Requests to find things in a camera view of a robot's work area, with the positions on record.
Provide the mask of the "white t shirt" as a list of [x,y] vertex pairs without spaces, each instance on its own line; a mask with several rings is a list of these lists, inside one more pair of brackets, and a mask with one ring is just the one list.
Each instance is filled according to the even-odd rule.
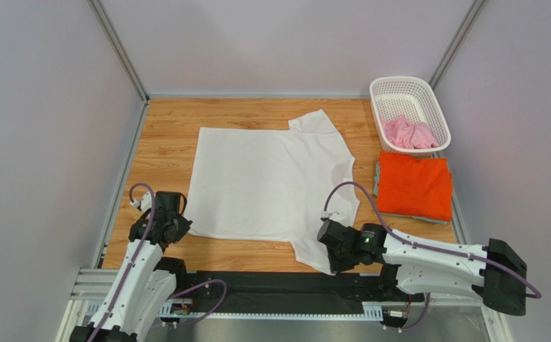
[[355,222],[359,200],[341,188],[355,159],[323,110],[288,125],[201,128],[185,217],[195,236],[288,242],[298,262],[329,274],[317,235],[325,212],[346,226]]

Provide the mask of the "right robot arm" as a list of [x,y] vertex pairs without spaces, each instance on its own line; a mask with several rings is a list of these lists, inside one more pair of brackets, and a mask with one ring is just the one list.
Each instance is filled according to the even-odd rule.
[[490,239],[485,246],[451,244],[380,224],[357,230],[331,219],[324,219],[317,240],[326,246],[335,274],[378,263],[385,289],[465,296],[502,314],[526,314],[527,264],[503,240]]

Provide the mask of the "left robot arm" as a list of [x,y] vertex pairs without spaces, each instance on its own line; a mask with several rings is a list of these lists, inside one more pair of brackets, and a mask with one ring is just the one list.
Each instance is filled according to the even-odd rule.
[[132,200],[141,216],[131,225],[126,253],[113,285],[86,326],[75,327],[70,341],[144,341],[168,297],[187,285],[183,260],[167,257],[192,222],[183,213],[179,192],[146,192]]

